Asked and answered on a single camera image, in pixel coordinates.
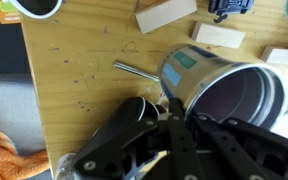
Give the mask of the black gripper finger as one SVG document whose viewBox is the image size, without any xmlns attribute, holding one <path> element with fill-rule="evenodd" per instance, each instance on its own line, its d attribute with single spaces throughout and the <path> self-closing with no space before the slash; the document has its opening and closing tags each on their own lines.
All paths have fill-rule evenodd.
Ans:
<svg viewBox="0 0 288 180">
<path fill-rule="evenodd" d="M 168 122 L 171 139 L 170 155 L 175 177 L 177 180 L 202 180 L 203 173 L 191 133 L 186 127 L 181 102 L 176 98 L 171 99 L 169 110 L 171 112 Z"/>
</svg>

